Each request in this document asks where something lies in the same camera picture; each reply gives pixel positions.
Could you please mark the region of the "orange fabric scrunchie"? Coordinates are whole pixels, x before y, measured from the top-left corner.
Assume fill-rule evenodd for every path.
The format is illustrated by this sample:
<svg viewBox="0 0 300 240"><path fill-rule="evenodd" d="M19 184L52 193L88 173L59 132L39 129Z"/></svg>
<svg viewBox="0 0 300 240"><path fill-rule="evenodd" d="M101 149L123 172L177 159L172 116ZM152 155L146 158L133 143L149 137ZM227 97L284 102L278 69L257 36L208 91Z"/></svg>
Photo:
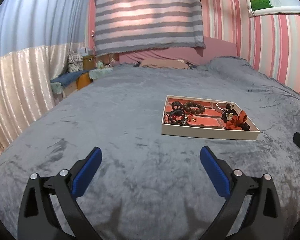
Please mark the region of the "orange fabric scrunchie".
<svg viewBox="0 0 300 240"><path fill-rule="evenodd" d="M232 119L226 123L225 128L229 130L249 131L250 126L247 123L247 114L245 111L241 111L238 116L233 116Z"/></svg>

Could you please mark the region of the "black scrunchie with charm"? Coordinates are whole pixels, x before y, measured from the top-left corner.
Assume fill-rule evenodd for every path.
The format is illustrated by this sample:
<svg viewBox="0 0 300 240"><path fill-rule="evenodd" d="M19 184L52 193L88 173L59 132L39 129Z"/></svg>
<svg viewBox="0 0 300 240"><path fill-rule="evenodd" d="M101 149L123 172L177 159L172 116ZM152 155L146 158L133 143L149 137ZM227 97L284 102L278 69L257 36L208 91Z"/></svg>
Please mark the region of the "black scrunchie with charm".
<svg viewBox="0 0 300 240"><path fill-rule="evenodd" d="M233 116L238 116L237 112L233 108L227 108L222 113L222 120L224 121L224 123L227 123L232 119Z"/></svg>

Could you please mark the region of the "red string bracelet gold charm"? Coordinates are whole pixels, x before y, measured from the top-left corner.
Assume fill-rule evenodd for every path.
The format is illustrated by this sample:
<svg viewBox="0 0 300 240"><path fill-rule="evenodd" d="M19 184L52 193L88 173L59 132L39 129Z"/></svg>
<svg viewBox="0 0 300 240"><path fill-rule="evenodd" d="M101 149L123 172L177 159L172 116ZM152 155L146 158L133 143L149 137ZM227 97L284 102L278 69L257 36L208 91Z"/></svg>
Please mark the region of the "red string bracelet gold charm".
<svg viewBox="0 0 300 240"><path fill-rule="evenodd" d="M196 122L196 121L197 121L197 119L193 114L189 114L187 116L187 122Z"/></svg>

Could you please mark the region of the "white strap wrist watch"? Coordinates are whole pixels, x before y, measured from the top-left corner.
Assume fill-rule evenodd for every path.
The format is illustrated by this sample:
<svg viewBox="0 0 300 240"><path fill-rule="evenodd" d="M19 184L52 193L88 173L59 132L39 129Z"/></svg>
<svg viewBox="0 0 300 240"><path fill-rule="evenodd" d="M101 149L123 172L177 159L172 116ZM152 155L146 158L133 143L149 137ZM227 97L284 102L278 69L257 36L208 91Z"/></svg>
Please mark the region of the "white strap wrist watch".
<svg viewBox="0 0 300 240"><path fill-rule="evenodd" d="M233 109L234 106L233 104L229 103L229 102L218 102L216 103L215 105L215 110L218 112L218 113L223 113L224 111L227 111L229 109Z"/></svg>

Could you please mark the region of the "cream jewelry tray red lining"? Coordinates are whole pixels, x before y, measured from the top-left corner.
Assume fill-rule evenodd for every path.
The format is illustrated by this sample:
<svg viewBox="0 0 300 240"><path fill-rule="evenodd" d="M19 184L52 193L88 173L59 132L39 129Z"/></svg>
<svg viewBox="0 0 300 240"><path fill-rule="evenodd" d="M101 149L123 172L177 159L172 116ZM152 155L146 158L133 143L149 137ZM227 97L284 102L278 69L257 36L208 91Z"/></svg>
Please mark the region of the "cream jewelry tray red lining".
<svg viewBox="0 0 300 240"><path fill-rule="evenodd" d="M191 102L200 104L205 111L197 114L197 107L193 108L191 113L185 112L188 116L193 114L197 121L188 122L188 126L172 125L168 122L168 115L172 110L171 104L174 101L180 101L183 107ZM164 135L175 135L180 137L194 137L205 139L229 139L229 140L256 140L260 134L260 130L247 118L247 123L250 126L249 131L229 130L226 129L226 123L222 120L222 114L215 110L215 105L220 101L213 99L191 98L184 96L168 95L166 96L164 112L161 121L161 133ZM234 110L240 113L242 109L234 102Z"/></svg>

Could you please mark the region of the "black hair tie red beads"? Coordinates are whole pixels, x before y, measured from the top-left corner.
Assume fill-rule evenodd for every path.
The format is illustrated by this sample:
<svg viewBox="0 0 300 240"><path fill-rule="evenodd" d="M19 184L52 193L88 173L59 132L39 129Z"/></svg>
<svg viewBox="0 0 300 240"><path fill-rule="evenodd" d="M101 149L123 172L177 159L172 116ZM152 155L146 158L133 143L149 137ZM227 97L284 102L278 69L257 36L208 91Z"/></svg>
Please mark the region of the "black hair tie red beads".
<svg viewBox="0 0 300 240"><path fill-rule="evenodd" d="M171 111L168 115L168 122L172 125L188 126L187 115L182 110Z"/></svg>

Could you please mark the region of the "grey plush bed blanket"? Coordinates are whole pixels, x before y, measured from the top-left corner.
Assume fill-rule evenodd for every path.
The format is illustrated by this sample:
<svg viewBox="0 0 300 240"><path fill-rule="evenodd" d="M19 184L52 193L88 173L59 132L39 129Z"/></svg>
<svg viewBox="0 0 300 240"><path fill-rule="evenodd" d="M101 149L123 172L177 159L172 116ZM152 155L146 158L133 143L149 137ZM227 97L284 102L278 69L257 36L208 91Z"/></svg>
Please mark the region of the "grey plush bed blanket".
<svg viewBox="0 0 300 240"><path fill-rule="evenodd" d="M166 96L235 102L260 130L255 141L161 133ZM246 175L272 175L283 231L299 218L300 95L244 59L220 57L193 70L120 65L35 121L0 156L0 219L16 236L30 174L54 176L94 147L103 159L78 204L104 239L198 239L221 209L199 153Z"/></svg>

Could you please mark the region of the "blue denim cloth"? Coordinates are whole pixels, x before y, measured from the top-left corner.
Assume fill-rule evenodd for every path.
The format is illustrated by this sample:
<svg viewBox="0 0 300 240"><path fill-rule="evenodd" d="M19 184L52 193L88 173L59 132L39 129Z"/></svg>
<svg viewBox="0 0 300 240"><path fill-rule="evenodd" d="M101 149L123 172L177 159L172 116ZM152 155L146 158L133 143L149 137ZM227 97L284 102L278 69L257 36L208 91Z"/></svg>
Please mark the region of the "blue denim cloth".
<svg viewBox="0 0 300 240"><path fill-rule="evenodd" d="M76 81L82 74L88 73L88 70L84 71L77 71L77 72L71 72L71 73L64 73L60 75L59 77L52 79L50 83L60 83L63 87L67 87L72 82Z"/></svg>

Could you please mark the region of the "cream shiny curtain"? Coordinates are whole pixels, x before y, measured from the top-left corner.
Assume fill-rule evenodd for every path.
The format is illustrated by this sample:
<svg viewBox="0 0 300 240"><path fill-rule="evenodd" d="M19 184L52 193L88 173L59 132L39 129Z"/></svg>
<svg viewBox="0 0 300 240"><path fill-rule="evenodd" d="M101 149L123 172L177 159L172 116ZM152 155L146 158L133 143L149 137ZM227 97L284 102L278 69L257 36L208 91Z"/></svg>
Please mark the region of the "cream shiny curtain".
<svg viewBox="0 0 300 240"><path fill-rule="evenodd" d="M50 81L66 70L83 43L25 48L0 56L0 145L7 148L54 107Z"/></svg>

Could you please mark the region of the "brown cardboard storage box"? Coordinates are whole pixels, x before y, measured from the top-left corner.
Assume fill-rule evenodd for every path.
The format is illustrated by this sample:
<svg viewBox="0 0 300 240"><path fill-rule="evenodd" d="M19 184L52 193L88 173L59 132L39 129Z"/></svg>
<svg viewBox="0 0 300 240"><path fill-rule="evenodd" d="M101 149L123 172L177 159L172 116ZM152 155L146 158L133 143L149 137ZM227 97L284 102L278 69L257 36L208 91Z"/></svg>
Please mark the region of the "brown cardboard storage box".
<svg viewBox="0 0 300 240"><path fill-rule="evenodd" d="M87 55L83 57L83 69L90 71L96 68L96 57L94 55Z"/></svg>

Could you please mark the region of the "pink headboard cushion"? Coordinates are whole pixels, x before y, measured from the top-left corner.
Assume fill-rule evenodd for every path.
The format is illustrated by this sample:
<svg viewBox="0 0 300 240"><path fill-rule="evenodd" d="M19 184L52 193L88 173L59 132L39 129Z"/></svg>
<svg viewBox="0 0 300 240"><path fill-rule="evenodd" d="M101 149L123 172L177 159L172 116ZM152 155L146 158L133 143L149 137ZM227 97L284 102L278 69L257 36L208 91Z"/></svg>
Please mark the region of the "pink headboard cushion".
<svg viewBox="0 0 300 240"><path fill-rule="evenodd" d="M204 36L204 42L206 48L171 47L122 53L119 55L119 62L133 64L145 59L184 60L199 66L210 62L215 57L237 56L235 43L206 36Z"/></svg>

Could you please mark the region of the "beige folded cloth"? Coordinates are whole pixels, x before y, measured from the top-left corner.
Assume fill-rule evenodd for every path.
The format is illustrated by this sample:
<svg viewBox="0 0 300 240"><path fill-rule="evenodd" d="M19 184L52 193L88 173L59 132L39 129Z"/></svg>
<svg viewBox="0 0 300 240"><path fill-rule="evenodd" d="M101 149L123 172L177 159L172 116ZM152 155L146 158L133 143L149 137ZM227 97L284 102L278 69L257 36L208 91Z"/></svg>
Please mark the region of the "beige folded cloth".
<svg viewBox="0 0 300 240"><path fill-rule="evenodd" d="M155 69L169 68L169 69L189 69L190 67L178 60L160 60L160 59L145 59L140 63L140 67L148 67Z"/></svg>

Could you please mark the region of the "grey striped pillow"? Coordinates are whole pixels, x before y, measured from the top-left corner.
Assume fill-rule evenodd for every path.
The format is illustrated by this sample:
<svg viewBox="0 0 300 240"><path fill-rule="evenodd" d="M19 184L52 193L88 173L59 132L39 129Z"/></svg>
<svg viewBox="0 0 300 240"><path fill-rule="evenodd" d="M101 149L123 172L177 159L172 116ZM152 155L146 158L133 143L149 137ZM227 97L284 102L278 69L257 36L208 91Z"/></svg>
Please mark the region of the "grey striped pillow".
<svg viewBox="0 0 300 240"><path fill-rule="evenodd" d="M171 47L205 48L201 0L95 0L98 56Z"/></svg>

